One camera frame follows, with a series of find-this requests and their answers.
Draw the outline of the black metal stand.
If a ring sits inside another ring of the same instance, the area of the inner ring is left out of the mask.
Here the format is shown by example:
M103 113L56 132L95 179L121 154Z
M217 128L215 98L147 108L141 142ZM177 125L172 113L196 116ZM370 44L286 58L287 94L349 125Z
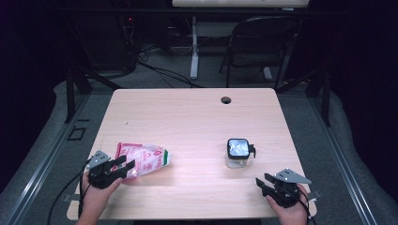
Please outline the black metal stand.
M310 79L310 84L305 90L305 95L307 98L316 98L319 92L322 92L321 101L321 118L327 127L330 126L329 121L329 98L330 98L330 82L331 76L329 74L329 67L327 65L319 66L309 73L294 79L287 84L276 89L277 93L286 92L289 89L303 83L304 81Z
M88 67L83 66L73 66L70 68L69 73L66 78L66 86L67 86L67 103L68 103L68 113L66 118L66 123L68 123L76 112L75 107L75 90L77 87L78 90L83 95L90 95L93 91L92 85L89 83L88 79L94 79L105 86L117 90L120 89L121 86L109 81L108 79L100 76L97 72Z

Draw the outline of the person's right hand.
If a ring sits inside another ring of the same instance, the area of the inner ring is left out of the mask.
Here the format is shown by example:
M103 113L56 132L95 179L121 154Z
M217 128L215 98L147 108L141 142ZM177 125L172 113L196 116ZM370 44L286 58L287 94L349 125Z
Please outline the person's right hand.
M298 188L300 190L300 201L288 208L279 206L270 196L266 197L269 206L278 216L281 225L307 225L306 203L308 192L301 184L298 184Z

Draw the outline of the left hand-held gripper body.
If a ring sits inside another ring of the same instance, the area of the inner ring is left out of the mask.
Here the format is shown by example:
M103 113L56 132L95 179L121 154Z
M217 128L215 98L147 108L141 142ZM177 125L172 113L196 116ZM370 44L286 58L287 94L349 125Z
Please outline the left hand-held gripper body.
M86 168L89 171L88 182L95 188L107 188L120 177L119 169L114 171L114 159L98 150L89 160Z

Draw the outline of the pink and white plastic bag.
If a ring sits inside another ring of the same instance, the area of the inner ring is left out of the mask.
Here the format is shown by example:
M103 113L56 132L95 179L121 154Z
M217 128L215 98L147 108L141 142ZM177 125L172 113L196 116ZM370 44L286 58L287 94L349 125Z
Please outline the pink and white plastic bag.
M134 162L134 167L127 172L127 179L157 171L170 163L169 152L155 144L120 142L117 146L116 158L125 156L123 166Z

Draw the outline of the person's left hand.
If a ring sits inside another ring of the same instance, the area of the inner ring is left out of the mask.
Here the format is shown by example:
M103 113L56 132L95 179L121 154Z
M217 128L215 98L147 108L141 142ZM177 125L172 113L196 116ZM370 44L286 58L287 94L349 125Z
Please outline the person's left hand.
M83 176L83 212L82 217L99 218L105 209L111 195L119 188L122 183L121 178L117 178L110 186L101 189L92 187L88 182L88 173Z

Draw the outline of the dark equipment cabinet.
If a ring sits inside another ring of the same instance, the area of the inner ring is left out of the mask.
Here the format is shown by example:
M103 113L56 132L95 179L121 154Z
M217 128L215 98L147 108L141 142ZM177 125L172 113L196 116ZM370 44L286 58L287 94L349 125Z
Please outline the dark equipment cabinet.
M135 70L137 59L115 15L76 15L74 21L93 69Z

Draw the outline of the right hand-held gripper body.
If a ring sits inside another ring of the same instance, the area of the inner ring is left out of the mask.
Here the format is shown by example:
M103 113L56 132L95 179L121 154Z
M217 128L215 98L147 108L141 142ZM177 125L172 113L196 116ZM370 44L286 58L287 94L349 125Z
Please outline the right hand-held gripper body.
M279 206L291 207L299 201L298 184L311 184L312 181L288 168L272 174L276 181L270 190L263 190L264 197L270 196Z

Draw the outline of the aluminium floor rail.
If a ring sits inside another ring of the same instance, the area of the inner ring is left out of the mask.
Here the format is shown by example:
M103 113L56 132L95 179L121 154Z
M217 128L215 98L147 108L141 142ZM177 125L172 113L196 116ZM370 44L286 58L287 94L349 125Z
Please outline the aluminium floor rail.
M375 219L375 216L372 210L367 203L365 196L363 195L362 189L357 182L356 177L354 176L351 167L349 166L344 152L340 144L338 143L333 130L331 127L328 127L324 122L324 119L321 115L321 107L315 98L309 98L310 105L314 111L315 117L320 124L320 127L323 129L326 134L329 144L331 145L331 155L337 165L340 175L344 180L344 184L349 193L351 201L355 205L357 212L360 216L363 225L378 225Z
M72 131L76 116L82 111L89 98L89 95L77 98L75 112L66 123L65 120L68 117L67 98L64 94L57 96L49 121L38 135L33 147L6 189L0 194L0 208L4 209L5 213L0 219L0 225L21 224L52 169L61 146Z

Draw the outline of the black folding chair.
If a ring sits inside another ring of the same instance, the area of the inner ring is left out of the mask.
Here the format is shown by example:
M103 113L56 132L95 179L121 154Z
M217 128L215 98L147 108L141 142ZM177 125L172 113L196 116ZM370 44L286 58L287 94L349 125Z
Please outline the black folding chair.
M282 77L288 43L298 33L300 21L290 16L257 16L239 22L226 46L219 72L226 67L226 87L231 83L231 68L277 67L274 89Z

